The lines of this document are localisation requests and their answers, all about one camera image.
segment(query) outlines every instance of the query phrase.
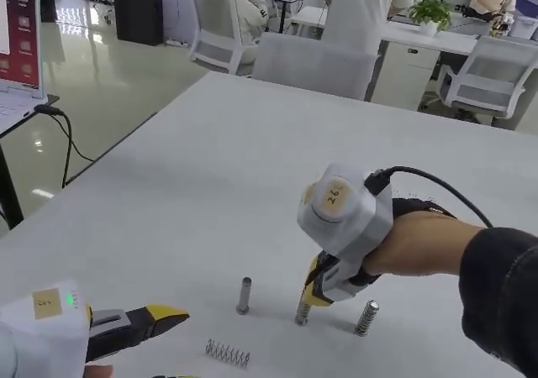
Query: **black sleeve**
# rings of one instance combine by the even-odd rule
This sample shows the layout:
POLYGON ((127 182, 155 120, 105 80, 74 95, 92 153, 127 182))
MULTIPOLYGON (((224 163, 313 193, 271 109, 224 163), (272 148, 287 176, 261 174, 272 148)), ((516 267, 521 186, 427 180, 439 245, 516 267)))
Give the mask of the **black sleeve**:
POLYGON ((463 254, 459 287, 465 335, 526 376, 538 376, 538 238, 484 229, 463 254))

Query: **black table leg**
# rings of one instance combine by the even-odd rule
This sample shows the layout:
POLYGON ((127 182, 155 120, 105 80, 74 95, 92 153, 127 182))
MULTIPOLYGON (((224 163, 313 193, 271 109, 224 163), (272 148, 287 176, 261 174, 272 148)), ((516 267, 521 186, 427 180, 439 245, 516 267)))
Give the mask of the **black table leg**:
POLYGON ((9 229, 17 227, 24 220, 23 210, 18 204, 15 186, 9 175, 8 163, 0 145, 0 207, 3 210, 9 229))
POLYGON ((284 21, 286 20, 286 8, 287 8, 287 2, 282 2, 282 15, 280 16, 280 29, 278 30, 279 34, 284 33, 284 21))

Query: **computer monitor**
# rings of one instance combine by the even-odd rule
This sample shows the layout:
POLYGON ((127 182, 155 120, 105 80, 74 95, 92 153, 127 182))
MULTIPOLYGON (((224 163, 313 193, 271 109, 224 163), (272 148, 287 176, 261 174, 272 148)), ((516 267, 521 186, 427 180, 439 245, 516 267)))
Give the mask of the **computer monitor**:
POLYGON ((0 0, 0 92, 43 98, 40 0, 0 0))

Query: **hand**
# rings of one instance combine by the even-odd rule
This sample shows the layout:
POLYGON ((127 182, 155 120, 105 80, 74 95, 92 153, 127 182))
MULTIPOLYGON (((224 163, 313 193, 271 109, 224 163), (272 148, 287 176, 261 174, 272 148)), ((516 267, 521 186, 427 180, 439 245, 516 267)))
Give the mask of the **hand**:
POLYGON ((362 266, 371 276, 458 275, 463 251, 480 230, 439 213, 408 213, 394 220, 391 232, 362 266))
POLYGON ((84 378, 112 378, 111 365, 88 365, 84 369, 84 378))

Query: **potted plant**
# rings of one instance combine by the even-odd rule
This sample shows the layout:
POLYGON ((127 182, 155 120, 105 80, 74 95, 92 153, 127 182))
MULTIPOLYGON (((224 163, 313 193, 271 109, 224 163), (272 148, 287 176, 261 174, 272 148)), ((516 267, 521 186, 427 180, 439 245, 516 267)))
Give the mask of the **potted plant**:
POLYGON ((409 18, 420 25, 420 32, 434 36, 451 25, 451 5, 444 0, 421 0, 409 10, 409 18))

